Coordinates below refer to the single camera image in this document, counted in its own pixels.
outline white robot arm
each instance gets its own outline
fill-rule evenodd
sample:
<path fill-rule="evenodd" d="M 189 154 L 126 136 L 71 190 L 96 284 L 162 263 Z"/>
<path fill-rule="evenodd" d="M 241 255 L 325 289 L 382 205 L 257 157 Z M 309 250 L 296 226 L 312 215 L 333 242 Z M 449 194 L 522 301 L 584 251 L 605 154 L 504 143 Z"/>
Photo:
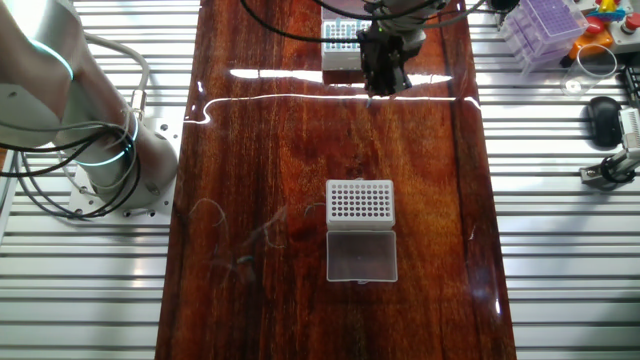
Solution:
<path fill-rule="evenodd" d="M 116 146 L 122 140 L 118 136 L 91 144 L 76 160 L 105 202 L 114 196 L 114 184 L 133 186 L 138 174 L 131 171 L 131 162 L 140 161 L 139 186 L 123 206 L 143 207 L 160 198 L 177 169 L 168 141 L 142 123 L 144 101 L 138 89 L 129 106 L 109 82 L 68 0 L 0 0 L 0 143 L 60 146 L 99 131 L 98 126 L 81 126 L 87 123 L 124 129 L 137 160 L 123 156 L 127 148 Z"/>

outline small white box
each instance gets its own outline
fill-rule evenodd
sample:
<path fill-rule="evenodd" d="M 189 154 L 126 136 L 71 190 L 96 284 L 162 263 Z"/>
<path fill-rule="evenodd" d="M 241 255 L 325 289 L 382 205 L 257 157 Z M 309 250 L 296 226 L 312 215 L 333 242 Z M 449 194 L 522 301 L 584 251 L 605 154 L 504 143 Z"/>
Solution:
<path fill-rule="evenodd" d="M 327 181 L 329 230 L 390 230 L 395 225 L 393 181 Z"/>
<path fill-rule="evenodd" d="M 371 26 L 371 21 L 325 20 L 322 22 L 322 37 L 331 39 L 356 39 L 356 32 Z M 360 70 L 360 44 L 322 44 L 322 70 Z"/>

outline clear plastic lid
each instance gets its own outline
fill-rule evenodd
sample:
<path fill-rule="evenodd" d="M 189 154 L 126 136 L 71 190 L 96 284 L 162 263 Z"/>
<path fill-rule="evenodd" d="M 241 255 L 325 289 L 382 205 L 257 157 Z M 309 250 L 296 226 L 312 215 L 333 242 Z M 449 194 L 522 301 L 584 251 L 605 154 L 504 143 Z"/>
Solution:
<path fill-rule="evenodd" d="M 396 233 L 329 231 L 327 280 L 360 283 L 397 281 Z"/>

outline black cable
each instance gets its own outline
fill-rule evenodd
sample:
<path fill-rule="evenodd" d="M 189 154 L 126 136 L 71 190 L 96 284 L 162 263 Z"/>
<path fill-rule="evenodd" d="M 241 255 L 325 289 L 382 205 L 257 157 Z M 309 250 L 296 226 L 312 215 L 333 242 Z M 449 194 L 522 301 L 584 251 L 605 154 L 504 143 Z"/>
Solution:
<path fill-rule="evenodd" d="M 42 170 L 38 170 L 38 171 L 34 171 L 34 172 L 25 172 L 25 173 L 21 173 L 21 172 L 15 172 L 15 173 L 5 173 L 5 172 L 0 172 L 0 176 L 4 176 L 4 177 L 8 177 L 8 178 L 18 178 L 18 177 L 29 177 L 29 176 L 39 176 L 39 175 L 44 175 L 47 173 L 50 173 L 52 171 L 58 170 L 66 165 L 68 165 L 69 163 L 71 163 L 73 160 L 75 160 L 78 156 L 82 155 L 82 153 L 87 150 L 91 145 L 95 144 L 101 137 L 111 134 L 112 131 L 107 131 L 107 132 L 102 132 L 99 133 L 98 137 L 95 137 L 87 142 L 86 144 L 82 145 L 82 147 L 80 147 L 78 150 L 76 150 L 73 154 L 71 154 L 66 160 L 62 161 L 61 163 L 48 167 L 46 169 L 42 169 Z"/>
<path fill-rule="evenodd" d="M 88 135 L 80 140 L 76 140 L 72 143 L 68 143 L 65 145 L 61 145 L 61 146 L 55 146 L 55 147 L 49 147 L 49 148 L 27 148 L 27 147 L 22 147 L 22 146 L 14 146 L 11 144 L 5 144 L 5 143 L 0 143 L 0 147 L 5 148 L 7 150 L 13 150 L 13 151 L 17 151 L 17 152 L 30 152 L 30 153 L 50 153 L 50 152 L 56 152 L 56 151 L 63 151 L 63 150 L 68 150 L 71 148 L 74 148 L 76 146 L 82 145 L 87 143 L 88 141 L 92 141 L 94 139 L 98 139 L 103 137 L 106 134 L 117 134 L 118 132 L 116 131 L 116 128 L 107 128 L 107 130 L 101 131 L 101 132 L 97 132 L 95 134 L 91 134 Z"/>
<path fill-rule="evenodd" d="M 278 34 L 280 36 L 283 36 L 283 37 L 286 37 L 286 38 L 289 38 L 289 39 L 298 40 L 298 41 L 305 41 L 305 42 L 312 42 L 312 43 L 334 43 L 334 44 L 355 44 L 355 43 L 360 43 L 360 40 L 358 40 L 358 39 L 314 38 L 314 37 L 291 34 L 291 33 L 288 33 L 286 31 L 280 30 L 280 29 L 278 29 L 276 27 L 273 27 L 273 26 L 267 24 L 258 15 L 256 15 L 256 13 L 249 7 L 249 5 L 247 4 L 246 0 L 240 0 L 240 4 L 245 9 L 245 11 L 249 14 L 249 16 L 251 16 L 256 22 L 258 22 L 258 24 L 260 24 L 260 26 L 264 27 L 265 29 L 267 29 L 267 30 L 269 30 L 269 31 L 271 31 L 273 33 L 276 33 L 276 34 Z M 476 11 L 487 12 L 487 13 L 500 13 L 497 10 L 476 10 Z M 458 11 L 447 11 L 446 13 L 436 14 L 434 16 L 431 16 L 431 17 L 427 18 L 427 20 L 437 19 L 440 15 L 454 14 L 454 13 L 458 13 Z"/>
<path fill-rule="evenodd" d="M 22 165 L 24 166 L 24 168 L 27 171 L 31 171 L 31 167 L 29 166 L 29 161 L 27 160 L 27 156 L 24 153 L 14 152 L 14 156 L 13 156 L 14 164 L 17 164 L 18 154 L 20 154 L 20 157 L 22 158 Z M 51 205 L 55 206 L 56 208 L 58 208 L 60 211 L 62 211 L 64 213 L 67 213 L 69 215 L 75 215 L 75 213 L 73 211 L 71 211 L 71 210 L 61 206 L 60 204 L 56 203 L 47 194 L 45 194 L 44 191 L 42 191 L 42 189 L 40 188 L 40 186 L 36 182 L 35 178 L 29 177 L 29 180 L 31 180 L 31 185 L 33 185 L 34 189 L 36 189 L 38 194 L 40 196 L 42 196 L 45 200 L 47 200 Z M 33 203 L 35 203 L 40 209 L 48 212 L 49 209 L 46 209 L 46 207 L 44 205 L 40 204 L 35 198 L 32 197 L 31 192 L 26 187 L 24 178 L 20 177 L 20 178 L 18 178 L 18 181 L 20 182 L 20 186 L 22 187 L 22 190 L 24 190 L 25 194 L 27 194 L 29 199 L 31 199 L 31 201 L 33 201 Z"/>
<path fill-rule="evenodd" d="M 350 13 L 348 11 L 344 11 L 341 9 L 338 9 L 337 7 L 331 6 L 325 2 L 323 2 L 322 0 L 312 0 L 314 3 L 320 5 L 321 7 L 330 10 L 338 15 L 342 15 L 342 16 L 346 16 L 346 17 L 350 17 L 352 19 L 357 19 L 357 20 L 369 20 L 369 21 L 381 21 L 381 20 L 393 20 L 393 19 L 397 19 L 397 18 L 401 18 L 403 16 L 406 15 L 410 15 L 413 14 L 414 12 L 420 10 L 420 9 L 424 9 L 427 6 L 433 5 L 436 1 L 438 0 L 427 0 L 425 2 L 423 2 L 422 4 L 418 4 L 414 7 L 411 7 L 405 11 L 399 12 L 397 14 L 389 14 L 389 15 L 361 15 L 361 14 L 356 14 L 356 13 Z"/>
<path fill-rule="evenodd" d="M 127 139 L 129 140 L 129 143 L 124 147 L 124 149 L 128 149 L 130 146 L 133 146 L 133 139 L 131 139 L 130 136 L 127 136 Z M 28 172 L 30 172 L 30 168 L 29 168 L 29 164 L 27 162 L 26 156 L 24 156 L 24 154 L 22 154 L 23 156 L 23 162 L 24 162 L 24 166 L 25 169 L 27 169 Z M 16 159 L 17 159 L 17 153 L 14 155 L 14 164 L 17 163 Z M 112 212 L 114 212 L 115 210 L 117 210 L 119 207 L 121 207 L 126 201 L 128 201 L 131 196 L 133 195 L 133 193 L 135 192 L 135 190 L 137 189 L 139 183 L 140 183 L 140 177 L 141 177 L 141 164 L 140 164 L 140 159 L 139 156 L 136 155 L 136 157 L 134 159 L 131 159 L 131 161 L 135 161 L 136 162 L 136 179 L 131 187 L 131 189 L 129 190 L 129 192 L 122 198 L 122 200 L 120 200 L 120 202 L 118 202 L 116 205 L 114 205 L 111 209 L 107 208 L 109 206 L 111 206 L 113 203 L 116 202 L 116 200 L 122 195 L 122 193 L 124 192 L 124 189 L 126 188 L 126 184 L 127 182 L 124 181 L 122 183 L 122 185 L 118 188 L 118 190 L 116 191 L 116 193 L 114 194 L 114 196 L 107 201 L 103 206 L 101 206 L 100 208 L 87 213 L 87 214 L 77 214 L 69 209 L 66 209 L 64 207 L 62 207 L 61 205 L 57 204 L 53 199 L 51 199 L 50 197 L 48 197 L 43 191 L 42 189 L 38 186 L 37 182 L 35 181 L 35 179 L 33 177 L 29 177 L 31 180 L 31 183 L 33 184 L 34 188 L 36 189 L 36 191 L 38 192 L 38 194 L 40 196 L 42 196 L 43 198 L 45 198 L 49 203 L 51 203 L 51 205 L 55 206 L 56 208 L 62 210 L 62 213 L 59 212 L 55 212 L 52 211 L 50 209 L 48 209 L 46 206 L 44 206 L 43 204 L 41 204 L 38 200 L 35 199 L 35 197 L 31 194 L 31 192 L 27 189 L 26 184 L 24 182 L 23 177 L 18 177 L 18 181 L 20 182 L 20 185 L 22 186 L 25 194 L 27 195 L 27 197 L 29 197 L 29 199 L 31 199 L 31 201 L 38 206 L 41 210 L 45 211 L 46 213 L 48 213 L 49 215 L 52 216 L 57 216 L 57 217 L 65 217 L 65 218 L 69 218 L 69 219 L 77 219 L 77 220 L 86 220 L 89 218 L 96 218 L 96 217 L 102 217 L 105 216 L 107 214 L 110 214 Z"/>

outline plastic container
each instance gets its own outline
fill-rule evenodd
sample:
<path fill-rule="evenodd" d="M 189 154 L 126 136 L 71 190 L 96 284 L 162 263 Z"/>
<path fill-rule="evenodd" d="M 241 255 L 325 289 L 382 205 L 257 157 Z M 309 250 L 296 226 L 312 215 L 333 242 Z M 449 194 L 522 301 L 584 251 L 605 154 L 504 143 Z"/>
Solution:
<path fill-rule="evenodd" d="M 572 0 L 521 0 L 509 17 L 517 21 L 536 55 L 564 48 L 589 27 Z"/>
<path fill-rule="evenodd" d="M 553 51 L 564 50 L 571 48 L 576 41 L 575 38 L 569 38 L 557 42 L 545 43 L 541 40 L 540 34 L 536 33 L 535 27 L 532 25 L 532 21 L 522 8 L 518 8 L 509 14 L 509 18 L 520 28 L 522 35 L 525 37 L 529 46 L 531 47 L 534 55 L 543 55 Z"/>
<path fill-rule="evenodd" d="M 582 96 L 600 81 L 615 75 L 617 67 L 618 61 L 611 50 L 598 44 L 585 45 L 562 79 L 562 92 L 567 96 Z"/>
<path fill-rule="evenodd" d="M 330 282 L 398 281 L 396 233 L 393 231 L 329 231 L 327 280 Z"/>
<path fill-rule="evenodd" d="M 536 55 L 531 48 L 531 44 L 524 37 L 522 31 L 512 18 L 507 18 L 502 26 L 501 35 L 507 42 L 507 46 L 513 52 L 518 63 L 522 66 L 522 74 L 526 75 L 531 71 L 543 67 L 547 64 L 557 62 L 567 55 L 571 50 L 571 44 L 566 45 L 564 49 L 554 50 L 552 52 Z"/>

